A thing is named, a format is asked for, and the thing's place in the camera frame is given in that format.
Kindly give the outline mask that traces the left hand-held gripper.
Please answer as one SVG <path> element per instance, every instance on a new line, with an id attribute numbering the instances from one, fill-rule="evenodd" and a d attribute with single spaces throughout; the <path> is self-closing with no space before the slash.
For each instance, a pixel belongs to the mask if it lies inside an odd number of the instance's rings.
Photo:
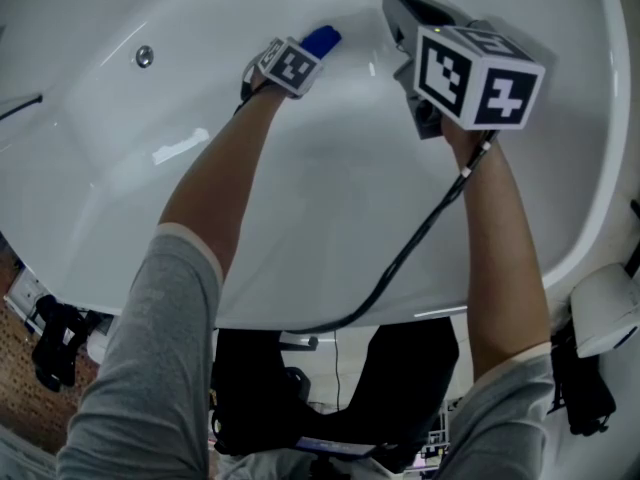
<path id="1" fill-rule="evenodd" d="M 254 71 L 259 72 L 267 84 L 284 88 L 290 98 L 300 99 L 309 91 L 322 69 L 322 61 L 293 38 L 275 37 L 246 66 L 242 79 L 242 98 L 246 99 L 252 93 L 251 76 Z"/>

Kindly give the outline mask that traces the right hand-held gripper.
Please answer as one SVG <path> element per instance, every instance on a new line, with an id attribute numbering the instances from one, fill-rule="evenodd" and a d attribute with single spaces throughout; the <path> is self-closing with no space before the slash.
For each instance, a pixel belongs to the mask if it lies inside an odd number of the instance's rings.
<path id="1" fill-rule="evenodd" d="M 436 0 L 382 0 L 394 43 L 408 60 L 394 73 L 422 140 L 442 135 L 441 118 L 464 130 L 520 130 L 545 67 L 508 37 L 460 27 L 473 18 Z"/>

